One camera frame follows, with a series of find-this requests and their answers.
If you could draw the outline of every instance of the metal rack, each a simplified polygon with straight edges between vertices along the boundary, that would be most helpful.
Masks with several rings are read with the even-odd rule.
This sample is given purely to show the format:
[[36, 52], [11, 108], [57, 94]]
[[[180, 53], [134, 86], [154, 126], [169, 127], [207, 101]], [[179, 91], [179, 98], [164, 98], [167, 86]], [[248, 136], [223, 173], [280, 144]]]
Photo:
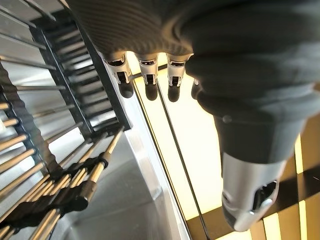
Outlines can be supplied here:
[[[86, 204], [89, 203], [94, 194], [92, 186], [96, 186], [102, 170], [107, 167], [109, 156], [121, 133], [130, 129], [131, 125], [104, 63], [85, 33], [79, 30], [69, 12], [61, 10], [51, 14], [32, 0], [23, 1], [42, 17], [30, 22], [16, 16], [3, 6], [0, 6], [0, 12], [9, 19], [27, 26], [33, 41], [3, 30], [0, 30], [0, 37], [39, 49], [45, 64], [25, 57], [17, 58], [0, 54], [0, 112], [6, 116], [2, 128], [4, 131], [8, 128], [14, 132], [13, 135], [0, 140], [0, 158], [1, 154], [10, 151], [11, 147], [17, 144], [23, 144], [25, 147], [22, 153], [0, 164], [0, 174], [9, 171], [28, 157], [32, 157], [34, 166], [0, 190], [0, 202], [36, 173], [41, 172], [43, 178], [0, 216], [0, 239], [9, 239], [23, 227], [38, 225], [30, 237], [35, 240], [46, 239], [59, 218], [65, 213], [74, 211], [72, 207], [70, 208], [70, 204], [62, 207], [61, 203], [55, 208], [52, 207], [55, 201], [66, 201], [66, 196], [63, 196], [62, 192], [68, 192], [68, 195], [74, 193], [75, 199], [83, 197], [82, 200], [85, 199]], [[47, 69], [56, 85], [14, 85], [1, 62]], [[33, 94], [37, 94], [38, 91], [59, 91], [65, 105], [30, 114], [20, 98], [19, 92], [22, 91], [30, 91]], [[64, 111], [70, 111], [75, 124], [49, 137], [43, 137], [35, 124], [35, 119], [53, 116]], [[84, 142], [57, 163], [56, 157], [49, 149], [49, 144], [76, 128], [79, 128]], [[102, 140], [113, 135], [113, 140], [104, 154], [90, 158]], [[71, 165], [76, 172], [71, 173], [71, 167], [63, 168], [90, 143], [92, 143], [90, 148], [77, 163]], [[92, 187], [91, 191], [76, 192], [77, 189], [88, 188], [88, 185]], [[52, 199], [42, 206], [42, 221], [37, 224], [32, 223], [33, 225], [28, 225], [28, 221], [24, 221], [26, 225], [22, 224], [22, 220], [35, 217], [34, 214], [38, 211], [37, 206], [40, 206], [39, 203], [48, 196]]]

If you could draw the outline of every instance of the robotic hand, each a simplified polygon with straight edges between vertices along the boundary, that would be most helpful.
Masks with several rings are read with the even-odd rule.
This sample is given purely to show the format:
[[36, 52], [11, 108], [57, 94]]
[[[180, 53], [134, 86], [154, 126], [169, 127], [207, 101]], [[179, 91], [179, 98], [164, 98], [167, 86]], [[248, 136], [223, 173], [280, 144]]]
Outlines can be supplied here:
[[295, 140], [320, 111], [320, 0], [67, 3], [124, 97], [133, 94], [125, 51], [136, 53], [150, 100], [160, 52], [171, 101], [185, 70], [196, 79], [192, 97], [218, 132], [225, 218], [236, 231], [250, 228], [274, 203]]

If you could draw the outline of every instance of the wire rack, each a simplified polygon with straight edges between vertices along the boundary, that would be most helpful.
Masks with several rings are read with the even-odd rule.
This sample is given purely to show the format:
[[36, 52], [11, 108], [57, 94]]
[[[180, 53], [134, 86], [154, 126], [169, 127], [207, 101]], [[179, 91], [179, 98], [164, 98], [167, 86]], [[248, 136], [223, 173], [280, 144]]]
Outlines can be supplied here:
[[[23, 2], [41, 17], [28, 21], [3, 6], [0, 13], [28, 27], [33, 40], [2, 29], [0, 37], [39, 49], [44, 63], [34, 62], [28, 56], [0, 54], [0, 112], [5, 116], [0, 129], [6, 136], [0, 140], [0, 158], [18, 144], [25, 147], [0, 164], [0, 174], [28, 157], [32, 157], [34, 166], [0, 190], [0, 202], [35, 174], [41, 173], [42, 178], [0, 217], [0, 239], [9, 239], [22, 228], [37, 226], [30, 237], [35, 240], [47, 239], [64, 214], [86, 208], [102, 170], [108, 166], [109, 155], [121, 133], [131, 125], [104, 63], [69, 11], [49, 13], [32, 0]], [[49, 70], [55, 85], [14, 85], [2, 62]], [[65, 105], [31, 114], [20, 92], [37, 95], [43, 91], [59, 92]], [[42, 136], [35, 120], [65, 111], [71, 113], [74, 124], [49, 137]], [[84, 141], [57, 163], [49, 144], [77, 128]], [[103, 139], [110, 136], [114, 137], [106, 151], [90, 158]], [[91, 143], [76, 163], [64, 168]]]

